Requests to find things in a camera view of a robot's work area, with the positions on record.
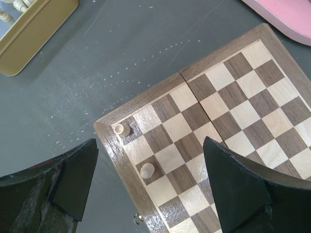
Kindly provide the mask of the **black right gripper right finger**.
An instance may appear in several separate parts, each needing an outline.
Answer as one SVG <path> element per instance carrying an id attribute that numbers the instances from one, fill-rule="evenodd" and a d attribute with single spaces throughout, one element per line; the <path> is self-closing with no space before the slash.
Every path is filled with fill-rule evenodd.
<path id="1" fill-rule="evenodd" d="M 311 183 L 258 164 L 210 137 L 208 178 L 224 233 L 309 233 Z"/>

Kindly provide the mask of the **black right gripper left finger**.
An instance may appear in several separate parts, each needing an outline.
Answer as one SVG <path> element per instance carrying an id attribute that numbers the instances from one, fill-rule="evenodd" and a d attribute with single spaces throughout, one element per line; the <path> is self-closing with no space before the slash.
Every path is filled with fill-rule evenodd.
<path id="1" fill-rule="evenodd" d="M 98 160 L 96 139 L 0 179 L 2 233 L 74 233 Z"/>

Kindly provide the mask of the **white rook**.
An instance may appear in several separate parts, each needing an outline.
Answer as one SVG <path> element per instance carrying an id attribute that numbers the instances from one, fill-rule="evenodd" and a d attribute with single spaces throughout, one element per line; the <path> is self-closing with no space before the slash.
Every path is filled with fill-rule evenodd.
<path id="1" fill-rule="evenodd" d="M 131 128 L 127 124 L 116 124 L 113 130 L 120 137 L 128 136 L 131 133 Z"/>

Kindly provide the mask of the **white pawn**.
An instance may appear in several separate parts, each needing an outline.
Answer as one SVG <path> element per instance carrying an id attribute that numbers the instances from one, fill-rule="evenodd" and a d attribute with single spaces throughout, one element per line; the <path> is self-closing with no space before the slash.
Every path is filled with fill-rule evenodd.
<path id="1" fill-rule="evenodd" d="M 145 163 L 140 169 L 140 175 L 143 179 L 149 179 L 155 172 L 155 167 L 151 163 Z"/>

